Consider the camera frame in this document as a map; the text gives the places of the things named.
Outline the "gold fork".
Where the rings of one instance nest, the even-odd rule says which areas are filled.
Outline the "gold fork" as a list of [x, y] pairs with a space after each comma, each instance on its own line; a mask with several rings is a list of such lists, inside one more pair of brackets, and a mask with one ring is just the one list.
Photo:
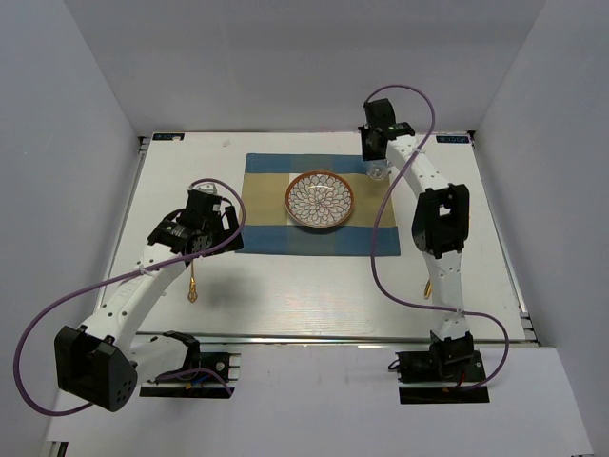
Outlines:
[[190, 303], [195, 303], [198, 299], [194, 261], [191, 261], [189, 263], [189, 285], [188, 285], [187, 299]]

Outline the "right blue table sticker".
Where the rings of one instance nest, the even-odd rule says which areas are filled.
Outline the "right blue table sticker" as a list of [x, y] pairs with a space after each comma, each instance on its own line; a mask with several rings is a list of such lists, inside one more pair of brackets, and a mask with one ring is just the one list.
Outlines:
[[436, 141], [441, 144], [469, 144], [468, 135], [437, 135]]

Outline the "blue table sticker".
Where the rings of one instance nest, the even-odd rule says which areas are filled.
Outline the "blue table sticker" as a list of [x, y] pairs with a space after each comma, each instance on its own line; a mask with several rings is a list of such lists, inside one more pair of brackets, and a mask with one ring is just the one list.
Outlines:
[[183, 132], [156, 132], [152, 135], [152, 141], [183, 141], [185, 134]]
[[469, 144], [468, 135], [437, 135], [436, 141], [441, 144]]

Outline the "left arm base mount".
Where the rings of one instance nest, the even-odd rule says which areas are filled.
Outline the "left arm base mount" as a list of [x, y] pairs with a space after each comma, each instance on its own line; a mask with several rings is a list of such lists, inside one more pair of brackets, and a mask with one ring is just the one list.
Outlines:
[[204, 345], [196, 337], [167, 331], [131, 350], [143, 398], [229, 399], [242, 355]]

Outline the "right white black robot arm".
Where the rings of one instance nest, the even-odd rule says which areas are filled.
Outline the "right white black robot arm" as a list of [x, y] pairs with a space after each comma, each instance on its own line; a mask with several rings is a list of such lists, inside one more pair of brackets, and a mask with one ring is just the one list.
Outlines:
[[417, 197], [411, 234], [426, 263], [432, 305], [442, 310], [430, 330], [429, 366], [443, 380], [454, 378], [474, 354], [473, 337], [464, 311], [461, 263], [469, 233], [469, 190], [450, 183], [426, 155], [400, 138], [414, 130], [396, 121], [388, 99], [363, 104], [366, 123], [359, 127], [363, 159], [386, 159]]

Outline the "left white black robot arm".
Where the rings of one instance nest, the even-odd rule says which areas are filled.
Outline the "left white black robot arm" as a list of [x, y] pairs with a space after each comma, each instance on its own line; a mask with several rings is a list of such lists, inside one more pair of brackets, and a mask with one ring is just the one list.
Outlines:
[[146, 382], [227, 385], [224, 375], [206, 367], [200, 343], [191, 335], [169, 330], [140, 346], [132, 344], [167, 288], [196, 259], [243, 247], [245, 205], [221, 196], [221, 184], [213, 178], [192, 183], [185, 207], [152, 230], [135, 269], [115, 279], [110, 297], [78, 328], [58, 332], [54, 352], [61, 390], [114, 412]]

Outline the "floral ceramic plate orange rim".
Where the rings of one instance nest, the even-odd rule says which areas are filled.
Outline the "floral ceramic plate orange rim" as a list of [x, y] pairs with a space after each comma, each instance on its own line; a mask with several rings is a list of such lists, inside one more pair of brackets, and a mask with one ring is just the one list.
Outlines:
[[332, 229], [342, 225], [354, 209], [352, 187], [340, 175], [313, 170], [296, 175], [285, 191], [285, 209], [296, 225]]

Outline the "blue beige white cloth napkin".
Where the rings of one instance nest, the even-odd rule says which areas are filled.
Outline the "blue beige white cloth napkin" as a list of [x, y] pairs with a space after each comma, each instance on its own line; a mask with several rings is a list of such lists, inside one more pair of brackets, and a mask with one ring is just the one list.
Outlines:
[[[335, 228], [308, 228], [294, 221], [285, 207], [285, 192], [300, 174], [329, 171], [352, 188], [354, 209]], [[367, 256], [388, 178], [374, 180], [358, 155], [249, 153], [242, 199], [246, 227], [242, 253], [299, 256]]]

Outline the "gold knife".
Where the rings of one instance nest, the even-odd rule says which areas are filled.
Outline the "gold knife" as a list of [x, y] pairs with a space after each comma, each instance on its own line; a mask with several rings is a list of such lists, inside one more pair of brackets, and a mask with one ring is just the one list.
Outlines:
[[432, 295], [432, 284], [431, 284], [431, 281], [428, 280], [424, 287], [424, 290], [423, 290], [423, 297], [425, 300], [427, 300], [431, 297], [431, 295]]

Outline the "clear drinking glass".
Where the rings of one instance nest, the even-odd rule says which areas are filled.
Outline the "clear drinking glass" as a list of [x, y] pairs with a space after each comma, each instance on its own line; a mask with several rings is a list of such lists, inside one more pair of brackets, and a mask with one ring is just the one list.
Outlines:
[[370, 161], [366, 165], [367, 175], [376, 181], [384, 180], [390, 173], [390, 165], [384, 160]]

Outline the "left blue table sticker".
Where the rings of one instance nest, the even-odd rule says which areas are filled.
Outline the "left blue table sticker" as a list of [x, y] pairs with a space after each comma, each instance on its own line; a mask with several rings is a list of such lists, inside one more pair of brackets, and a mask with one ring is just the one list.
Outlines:
[[152, 141], [183, 141], [185, 134], [183, 132], [156, 132], [152, 135]]

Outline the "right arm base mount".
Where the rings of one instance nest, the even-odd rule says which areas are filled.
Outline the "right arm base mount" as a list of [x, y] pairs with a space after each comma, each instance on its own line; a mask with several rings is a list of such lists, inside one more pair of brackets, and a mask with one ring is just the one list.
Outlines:
[[470, 389], [485, 376], [481, 354], [476, 350], [469, 361], [458, 362], [447, 372], [432, 365], [428, 351], [402, 351], [387, 367], [398, 375], [402, 405], [473, 405], [488, 404], [486, 386]]

